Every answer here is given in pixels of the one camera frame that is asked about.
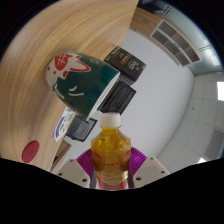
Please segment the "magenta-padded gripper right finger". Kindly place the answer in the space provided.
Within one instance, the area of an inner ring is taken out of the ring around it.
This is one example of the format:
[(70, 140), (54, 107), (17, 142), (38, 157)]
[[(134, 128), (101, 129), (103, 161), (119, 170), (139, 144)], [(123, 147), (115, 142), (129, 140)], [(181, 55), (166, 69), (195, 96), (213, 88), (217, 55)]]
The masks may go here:
[(128, 172), (128, 187), (130, 189), (143, 187), (169, 174), (170, 172), (156, 157), (146, 157), (138, 149), (131, 148)]

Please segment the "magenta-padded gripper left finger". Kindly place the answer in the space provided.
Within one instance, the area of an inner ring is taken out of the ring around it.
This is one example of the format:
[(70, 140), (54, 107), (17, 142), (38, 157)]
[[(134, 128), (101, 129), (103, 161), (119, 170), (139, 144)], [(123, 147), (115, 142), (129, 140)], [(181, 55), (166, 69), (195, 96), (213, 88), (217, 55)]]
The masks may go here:
[(77, 159), (69, 159), (56, 175), (81, 187), (95, 189), (97, 180), (91, 150), (86, 150)]

